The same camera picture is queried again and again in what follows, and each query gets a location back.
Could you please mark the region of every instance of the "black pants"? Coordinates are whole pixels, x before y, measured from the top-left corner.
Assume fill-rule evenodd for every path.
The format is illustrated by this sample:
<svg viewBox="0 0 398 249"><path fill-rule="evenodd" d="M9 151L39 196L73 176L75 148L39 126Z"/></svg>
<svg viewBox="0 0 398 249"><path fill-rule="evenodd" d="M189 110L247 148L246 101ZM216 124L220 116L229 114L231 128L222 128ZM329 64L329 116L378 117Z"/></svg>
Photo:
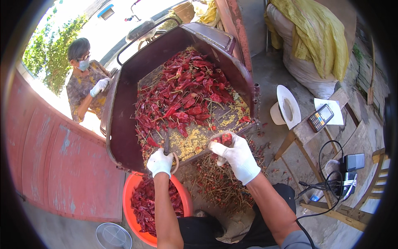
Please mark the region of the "black pants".
<svg viewBox="0 0 398 249"><path fill-rule="evenodd" d="M286 184L275 184L274 189L287 202L289 207L296 213L295 191ZM178 219L179 229L184 240L184 249L246 249L251 246L273 246L276 245L271 231L265 224L257 204L253 210L255 217L252 226L245 237L234 244L227 244L214 238L214 232L222 229L220 222L214 217L185 217Z"/></svg>

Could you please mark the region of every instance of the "hand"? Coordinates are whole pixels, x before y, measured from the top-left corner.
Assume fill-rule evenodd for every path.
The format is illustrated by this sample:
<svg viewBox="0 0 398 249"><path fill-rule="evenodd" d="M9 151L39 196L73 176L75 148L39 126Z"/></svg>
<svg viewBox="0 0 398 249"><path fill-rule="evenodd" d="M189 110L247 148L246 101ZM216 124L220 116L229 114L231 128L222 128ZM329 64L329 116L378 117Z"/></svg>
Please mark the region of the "hand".
<svg viewBox="0 0 398 249"><path fill-rule="evenodd" d="M164 155L164 149L160 148L155 153L153 153L148 159L146 167L152 172L152 177L159 172L165 172L171 177L170 170L173 163L173 153Z"/></svg>
<svg viewBox="0 0 398 249"><path fill-rule="evenodd" d="M90 95L91 97L95 98L97 94L99 94L101 91L105 90L105 88L108 86L109 81L111 81L110 78L105 78L102 80L99 80L96 85L93 87L93 89L90 90Z"/></svg>
<svg viewBox="0 0 398 249"><path fill-rule="evenodd" d="M261 169L257 166L246 140L230 131L224 131L216 136L221 136L225 133L232 135L232 148L213 141L209 143L208 148L219 155L218 166L223 165L227 160L232 167L232 171L234 171L235 177L243 185L246 185L258 175Z"/></svg>

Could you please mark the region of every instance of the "forearm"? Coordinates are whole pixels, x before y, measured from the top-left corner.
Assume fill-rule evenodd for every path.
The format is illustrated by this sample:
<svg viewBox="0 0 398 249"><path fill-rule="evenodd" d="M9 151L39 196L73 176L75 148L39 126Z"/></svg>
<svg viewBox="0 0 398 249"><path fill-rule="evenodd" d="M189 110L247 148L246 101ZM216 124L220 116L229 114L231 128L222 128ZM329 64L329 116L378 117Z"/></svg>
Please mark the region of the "forearm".
<svg viewBox="0 0 398 249"><path fill-rule="evenodd" d="M246 186L279 246L289 233L300 230L296 223L296 215L262 173L259 173Z"/></svg>
<svg viewBox="0 0 398 249"><path fill-rule="evenodd" d="M169 196L169 175L164 172L157 173L154 177L154 183L158 248L183 248L184 242Z"/></svg>
<svg viewBox="0 0 398 249"><path fill-rule="evenodd" d="M80 106L77 108L77 114L79 115L80 119L84 118L84 115L86 114L92 100L93 100L93 97L91 97L91 95L88 94L85 97L85 99L82 101Z"/></svg>

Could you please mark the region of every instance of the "red metal door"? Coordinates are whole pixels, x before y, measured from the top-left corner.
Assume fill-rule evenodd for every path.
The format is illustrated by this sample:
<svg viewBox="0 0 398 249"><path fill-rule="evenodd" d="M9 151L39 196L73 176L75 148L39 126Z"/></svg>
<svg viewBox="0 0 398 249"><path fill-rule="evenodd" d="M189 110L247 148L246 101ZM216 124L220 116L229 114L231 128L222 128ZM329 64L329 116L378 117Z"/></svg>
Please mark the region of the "red metal door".
<svg viewBox="0 0 398 249"><path fill-rule="evenodd" d="M125 173L105 140L50 106L18 72L6 123L12 178L31 204L78 220L121 221Z"/></svg>

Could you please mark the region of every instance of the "wooden stool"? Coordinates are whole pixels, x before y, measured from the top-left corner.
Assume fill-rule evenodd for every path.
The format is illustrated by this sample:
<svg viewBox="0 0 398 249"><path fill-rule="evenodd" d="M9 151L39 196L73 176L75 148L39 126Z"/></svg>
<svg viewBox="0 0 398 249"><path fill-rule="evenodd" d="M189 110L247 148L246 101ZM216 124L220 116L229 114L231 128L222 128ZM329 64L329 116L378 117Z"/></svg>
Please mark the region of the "wooden stool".
<svg viewBox="0 0 398 249"><path fill-rule="evenodd" d="M347 93L344 91L342 87L340 87L335 93L332 94L332 96L329 98L329 100L336 100L339 102L340 109L343 109L343 107L346 107L348 113L352 116L352 119L354 120L354 124L356 126L359 125L359 121L354 115L354 112L352 111L351 107L348 105L348 100L349 96ZM297 124L293 129L289 131L287 134L285 140L283 141L282 145L278 149L278 151L275 154L275 161L278 160L282 154L286 151L286 149L293 143L295 142L300 149L301 153L303 153L304 157L308 161L312 171L315 174L316 179L318 182L323 182L324 179L322 178L320 171L319 171L319 166L318 166L318 160L314 158L313 156L310 156L311 153L308 153L307 150L305 149L305 145L316 135L318 135L320 132L315 133L312 128L310 127L310 124L308 123L308 119L311 115L313 115L315 111L313 111L310 115L305 117L299 124ZM323 129L326 132L326 135L330 140L333 140L329 129L327 126ZM335 147L334 143L332 143L333 150L335 154L338 153L337 148ZM330 200L330 195L326 194L326 191L324 191L324 196L326 198L326 202L328 203L329 208L332 207L332 202ZM306 203L309 202L308 197L306 195L303 195L303 198Z"/></svg>

